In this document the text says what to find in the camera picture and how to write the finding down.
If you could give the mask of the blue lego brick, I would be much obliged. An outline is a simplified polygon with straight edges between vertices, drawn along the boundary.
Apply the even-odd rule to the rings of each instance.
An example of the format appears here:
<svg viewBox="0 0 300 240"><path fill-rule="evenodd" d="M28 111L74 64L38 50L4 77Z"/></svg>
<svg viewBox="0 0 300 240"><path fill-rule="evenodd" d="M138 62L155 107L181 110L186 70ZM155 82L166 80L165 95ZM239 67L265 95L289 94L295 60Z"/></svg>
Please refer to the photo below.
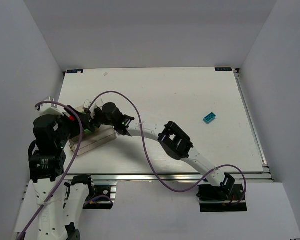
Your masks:
<svg viewBox="0 0 300 240"><path fill-rule="evenodd" d="M208 114L206 117L204 117L203 121L206 123L206 124L210 124L214 119L216 118L216 115L211 112L210 114Z"/></svg>

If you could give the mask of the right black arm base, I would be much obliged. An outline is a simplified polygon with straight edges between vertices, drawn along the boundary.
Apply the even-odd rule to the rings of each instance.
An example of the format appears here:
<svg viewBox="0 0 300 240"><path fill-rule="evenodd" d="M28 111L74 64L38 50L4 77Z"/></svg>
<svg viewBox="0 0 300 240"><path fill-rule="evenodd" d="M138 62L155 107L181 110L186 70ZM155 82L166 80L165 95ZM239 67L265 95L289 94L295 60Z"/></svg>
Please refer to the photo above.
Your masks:
<svg viewBox="0 0 300 240"><path fill-rule="evenodd" d="M196 196L199 199L201 213L247 212L246 197L242 184L235 184L229 196L217 192L217 188L202 184L198 186Z"/></svg>

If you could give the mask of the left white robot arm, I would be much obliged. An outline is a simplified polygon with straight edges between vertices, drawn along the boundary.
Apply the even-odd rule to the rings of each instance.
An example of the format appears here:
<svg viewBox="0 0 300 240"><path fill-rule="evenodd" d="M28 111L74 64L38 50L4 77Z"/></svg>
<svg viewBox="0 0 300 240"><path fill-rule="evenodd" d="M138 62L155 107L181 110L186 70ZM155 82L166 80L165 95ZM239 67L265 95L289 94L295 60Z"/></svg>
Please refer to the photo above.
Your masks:
<svg viewBox="0 0 300 240"><path fill-rule="evenodd" d="M65 168L67 142L83 139L85 129L90 129L89 116L73 107L57 109L40 104L40 116L33 122L35 140L28 148L30 180L38 205L33 219L38 220L39 240L79 240L79 219L88 198L95 194L92 177L88 174L74 176L65 182L69 168Z"/></svg>

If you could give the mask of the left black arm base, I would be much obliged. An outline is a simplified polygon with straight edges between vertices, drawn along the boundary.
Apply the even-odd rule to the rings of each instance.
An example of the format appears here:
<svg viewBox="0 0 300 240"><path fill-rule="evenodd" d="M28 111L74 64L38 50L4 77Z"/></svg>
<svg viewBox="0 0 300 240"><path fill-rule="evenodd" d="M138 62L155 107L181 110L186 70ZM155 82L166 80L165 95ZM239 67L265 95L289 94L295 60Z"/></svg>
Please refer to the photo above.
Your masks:
<svg viewBox="0 0 300 240"><path fill-rule="evenodd" d="M115 183L96 183L94 185L95 194L87 203L84 204L84 210L111 210L117 192Z"/></svg>

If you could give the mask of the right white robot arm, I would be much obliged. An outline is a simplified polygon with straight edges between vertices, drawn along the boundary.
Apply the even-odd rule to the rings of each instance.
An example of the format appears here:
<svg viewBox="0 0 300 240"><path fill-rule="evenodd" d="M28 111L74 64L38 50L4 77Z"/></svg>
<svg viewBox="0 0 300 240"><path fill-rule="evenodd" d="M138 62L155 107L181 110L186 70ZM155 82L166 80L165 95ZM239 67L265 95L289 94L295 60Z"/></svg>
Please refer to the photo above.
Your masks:
<svg viewBox="0 0 300 240"><path fill-rule="evenodd" d="M195 169L204 179L207 179L217 195L230 197L235 179L230 174L215 167L199 153L191 142L191 138L175 122L169 121L163 126L147 126L142 122L140 113L137 113L138 122L133 124L135 118L123 114L113 102L108 102L102 107L94 106L92 112L93 121L96 125L112 126L122 136L141 137L144 153L153 174L170 191L184 193L194 187L177 190L163 182L150 161L145 139L158 142L171 159L182 161Z"/></svg>

